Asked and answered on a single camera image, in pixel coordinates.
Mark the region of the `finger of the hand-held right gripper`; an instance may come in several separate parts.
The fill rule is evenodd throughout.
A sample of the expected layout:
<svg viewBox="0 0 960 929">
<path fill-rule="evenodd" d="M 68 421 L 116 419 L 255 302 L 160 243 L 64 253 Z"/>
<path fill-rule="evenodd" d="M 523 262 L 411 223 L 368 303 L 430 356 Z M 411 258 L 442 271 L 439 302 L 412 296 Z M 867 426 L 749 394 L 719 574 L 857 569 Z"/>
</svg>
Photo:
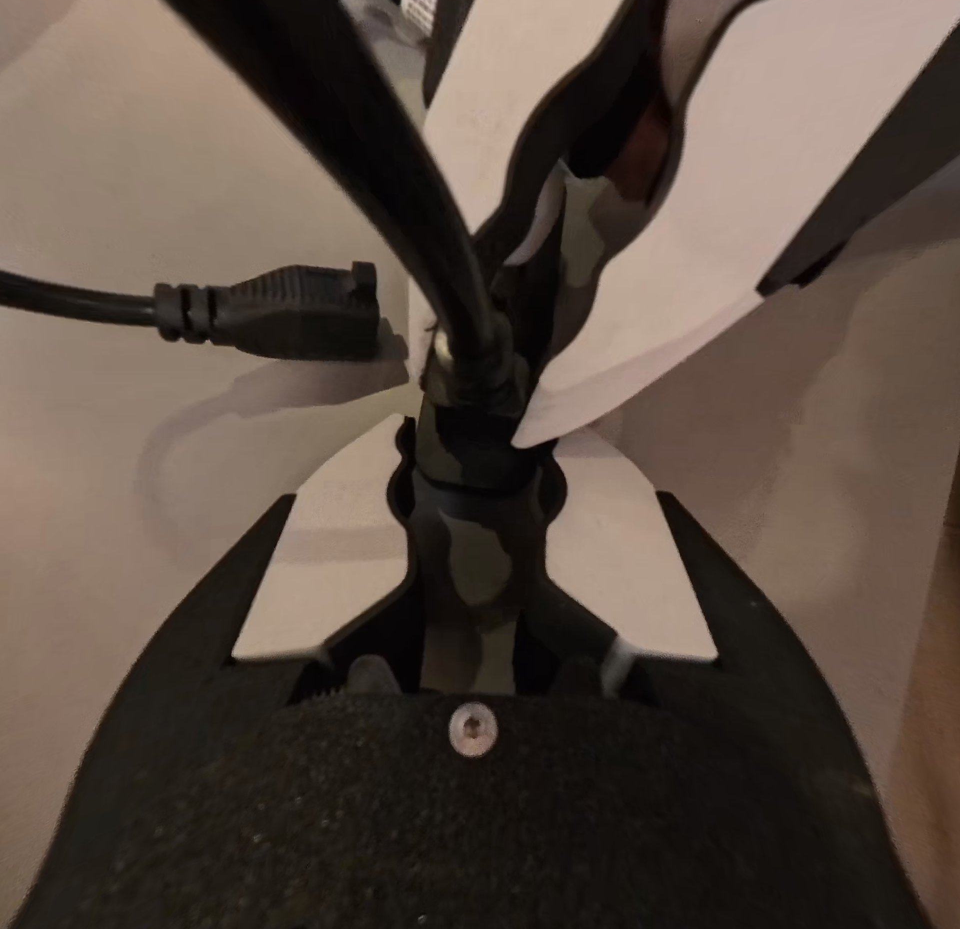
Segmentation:
<svg viewBox="0 0 960 929">
<path fill-rule="evenodd" d="M 438 0 L 425 140 L 532 390 L 559 293 L 564 170 L 648 204 L 671 114 L 669 0 Z"/>
<path fill-rule="evenodd" d="M 675 0 L 664 74 L 678 125 L 644 228 L 541 372 L 517 448 L 605 416 L 726 331 L 829 184 L 814 154 L 818 50 L 883 11 L 959 0 Z"/>
</svg>

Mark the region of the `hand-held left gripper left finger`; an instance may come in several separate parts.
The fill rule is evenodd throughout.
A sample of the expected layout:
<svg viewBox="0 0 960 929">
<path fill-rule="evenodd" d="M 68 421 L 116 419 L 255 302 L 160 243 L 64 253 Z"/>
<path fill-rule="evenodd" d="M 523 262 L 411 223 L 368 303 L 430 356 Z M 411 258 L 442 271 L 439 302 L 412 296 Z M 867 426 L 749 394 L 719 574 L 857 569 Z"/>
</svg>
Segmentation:
<svg viewBox="0 0 960 929">
<path fill-rule="evenodd" d="M 323 659 L 406 580 L 388 500 L 410 417 L 389 415 L 314 471 L 294 502 L 234 643 L 235 661 Z"/>
</svg>

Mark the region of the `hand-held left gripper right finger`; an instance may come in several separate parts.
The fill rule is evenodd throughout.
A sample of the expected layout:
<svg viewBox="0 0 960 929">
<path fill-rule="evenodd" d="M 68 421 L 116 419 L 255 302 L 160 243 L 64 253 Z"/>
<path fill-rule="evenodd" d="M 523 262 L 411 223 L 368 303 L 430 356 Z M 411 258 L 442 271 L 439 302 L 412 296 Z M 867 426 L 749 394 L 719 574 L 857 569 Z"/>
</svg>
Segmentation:
<svg viewBox="0 0 960 929">
<path fill-rule="evenodd" d="M 711 664 L 718 649 L 661 500 L 617 449 L 554 449 L 535 639 L 560 667 L 588 660 L 617 696 L 637 662 Z"/>
</svg>

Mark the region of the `grey desk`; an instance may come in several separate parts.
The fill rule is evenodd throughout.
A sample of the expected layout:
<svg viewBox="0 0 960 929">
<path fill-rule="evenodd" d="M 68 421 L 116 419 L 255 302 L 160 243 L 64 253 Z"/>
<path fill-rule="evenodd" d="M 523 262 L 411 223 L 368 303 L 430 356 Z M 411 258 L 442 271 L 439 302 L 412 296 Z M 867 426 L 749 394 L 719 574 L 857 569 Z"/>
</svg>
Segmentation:
<svg viewBox="0 0 960 929">
<path fill-rule="evenodd" d="M 406 277 L 158 0 L 2 0 L 2 269 L 96 290 L 289 263 Z M 284 492 L 406 385 L 313 403 L 309 366 L 2 313 L 2 927 L 118 686 Z M 609 429 L 795 628 L 882 792 L 958 450 L 958 162 L 633 398 Z"/>
</svg>

